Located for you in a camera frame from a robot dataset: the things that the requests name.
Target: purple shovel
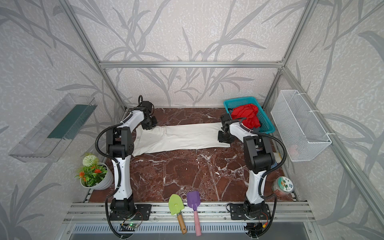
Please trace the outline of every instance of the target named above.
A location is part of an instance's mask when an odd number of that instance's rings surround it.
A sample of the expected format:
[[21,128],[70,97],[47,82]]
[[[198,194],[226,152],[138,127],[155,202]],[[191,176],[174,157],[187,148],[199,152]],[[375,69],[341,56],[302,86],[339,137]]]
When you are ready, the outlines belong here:
[[197,207],[200,205],[200,193],[198,191],[187,193],[187,203],[188,207],[194,211],[196,236],[201,236],[200,222],[197,216]]

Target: transparent shelf box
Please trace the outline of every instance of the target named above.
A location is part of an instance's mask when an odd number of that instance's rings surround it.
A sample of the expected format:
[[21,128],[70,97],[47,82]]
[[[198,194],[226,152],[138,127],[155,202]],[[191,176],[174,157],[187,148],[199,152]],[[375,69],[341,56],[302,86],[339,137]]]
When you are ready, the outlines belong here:
[[332,143],[297,90],[281,90],[271,115],[293,162],[310,161]]
[[97,105],[68,93],[10,152],[23,162],[57,162]]

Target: round lid with illustration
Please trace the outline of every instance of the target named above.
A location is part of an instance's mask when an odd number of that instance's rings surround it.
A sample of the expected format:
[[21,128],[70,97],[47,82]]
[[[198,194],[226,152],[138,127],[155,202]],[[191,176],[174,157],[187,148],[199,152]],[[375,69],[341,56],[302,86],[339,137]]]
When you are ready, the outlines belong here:
[[293,182],[285,177],[281,176],[277,179],[278,186],[284,192],[292,192],[293,191]]

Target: white flower pot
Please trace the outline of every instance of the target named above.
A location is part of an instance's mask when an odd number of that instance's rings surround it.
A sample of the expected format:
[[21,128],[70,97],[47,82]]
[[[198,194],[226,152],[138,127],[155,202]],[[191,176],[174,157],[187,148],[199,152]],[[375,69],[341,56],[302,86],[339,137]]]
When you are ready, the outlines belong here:
[[113,174],[112,174],[111,170],[109,169],[109,167],[107,167],[107,165],[105,165],[104,163],[101,163],[101,162],[98,162],[97,164],[103,165],[107,168],[107,174],[105,175],[104,179],[93,187],[86,187],[84,185],[83,179],[80,179],[80,183],[83,187],[93,189],[93,190],[103,190],[103,189],[109,188],[109,186],[111,186],[111,184],[113,183]]

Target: teal plastic basket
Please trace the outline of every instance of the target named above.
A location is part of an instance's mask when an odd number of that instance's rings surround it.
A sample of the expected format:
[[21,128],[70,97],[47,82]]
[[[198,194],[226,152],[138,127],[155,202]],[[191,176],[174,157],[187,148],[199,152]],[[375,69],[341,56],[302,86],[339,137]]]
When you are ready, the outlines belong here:
[[229,113],[229,111],[228,111],[229,108],[233,109],[233,108],[236,108],[236,107],[239,107],[242,105],[246,105],[246,104],[250,104],[250,103],[256,105],[256,107],[259,108],[259,112],[257,113],[257,117],[258,117],[259,122],[261,124],[260,132],[267,133],[267,134],[273,133],[275,131],[275,127],[272,125],[271,120],[269,120],[269,118],[265,114],[264,110],[261,108],[260,104],[257,102],[256,98],[254,98],[254,97],[233,98],[233,99],[225,100],[224,106],[225,106],[227,113]]

